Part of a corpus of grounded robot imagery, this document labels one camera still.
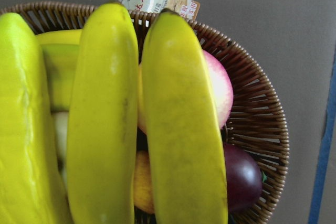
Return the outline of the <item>brown wicker basket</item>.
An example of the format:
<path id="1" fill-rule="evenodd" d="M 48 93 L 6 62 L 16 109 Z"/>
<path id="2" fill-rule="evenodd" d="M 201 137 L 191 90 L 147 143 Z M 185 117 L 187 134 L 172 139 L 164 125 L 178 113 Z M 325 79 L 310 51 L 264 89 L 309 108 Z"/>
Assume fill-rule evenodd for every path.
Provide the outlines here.
<path id="1" fill-rule="evenodd" d="M 54 1 L 17 4 L 1 13 L 19 13 L 36 34 L 82 28 L 94 5 Z M 268 223 L 281 197 L 289 164 L 287 121 L 279 98 L 259 64 L 220 31 L 190 20 L 204 50 L 226 69 L 234 91 L 225 142 L 245 150 L 266 176 L 261 197 L 246 210 L 230 214 L 230 223 Z"/>

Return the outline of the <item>pink white apple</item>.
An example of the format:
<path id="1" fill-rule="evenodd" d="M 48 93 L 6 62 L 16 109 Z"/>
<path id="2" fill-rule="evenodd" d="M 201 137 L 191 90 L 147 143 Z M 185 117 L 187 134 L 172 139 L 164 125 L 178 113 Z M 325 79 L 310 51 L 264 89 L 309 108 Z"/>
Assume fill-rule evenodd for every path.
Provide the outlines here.
<path id="1" fill-rule="evenodd" d="M 226 69 L 220 61 L 205 50 L 203 50 L 203 55 L 208 66 L 209 77 L 213 87 L 219 128 L 222 130 L 233 106 L 233 86 Z M 138 128 L 143 133 L 146 133 L 141 64 L 139 64 Z"/>

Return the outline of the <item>yellow orange fruit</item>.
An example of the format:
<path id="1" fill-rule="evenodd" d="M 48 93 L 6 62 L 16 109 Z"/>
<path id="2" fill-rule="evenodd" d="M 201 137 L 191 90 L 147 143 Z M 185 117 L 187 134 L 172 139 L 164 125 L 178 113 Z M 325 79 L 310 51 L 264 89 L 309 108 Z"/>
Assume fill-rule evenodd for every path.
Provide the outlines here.
<path id="1" fill-rule="evenodd" d="M 136 154 L 133 183 L 134 205 L 147 214 L 154 214 L 149 154 L 147 151 L 138 151 Z"/>

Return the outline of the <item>paper price tag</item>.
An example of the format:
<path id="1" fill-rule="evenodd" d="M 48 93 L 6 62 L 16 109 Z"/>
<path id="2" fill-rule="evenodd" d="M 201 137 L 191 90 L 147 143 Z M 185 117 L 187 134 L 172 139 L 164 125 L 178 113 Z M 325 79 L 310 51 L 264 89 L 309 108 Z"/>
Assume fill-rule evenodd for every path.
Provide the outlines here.
<path id="1" fill-rule="evenodd" d="M 180 16 L 194 20 L 198 14 L 200 3 L 195 0 L 122 0 L 129 10 L 147 13 L 160 13 L 168 8 Z"/>

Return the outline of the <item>dark purple mango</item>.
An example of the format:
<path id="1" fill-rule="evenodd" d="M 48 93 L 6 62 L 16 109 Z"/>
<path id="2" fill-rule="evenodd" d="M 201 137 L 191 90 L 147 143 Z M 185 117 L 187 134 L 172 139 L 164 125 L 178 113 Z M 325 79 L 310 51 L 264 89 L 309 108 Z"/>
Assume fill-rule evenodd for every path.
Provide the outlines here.
<path id="1" fill-rule="evenodd" d="M 224 143 L 227 178 L 228 211 L 238 212 L 250 208 L 262 193 L 261 170 L 244 150 Z"/>

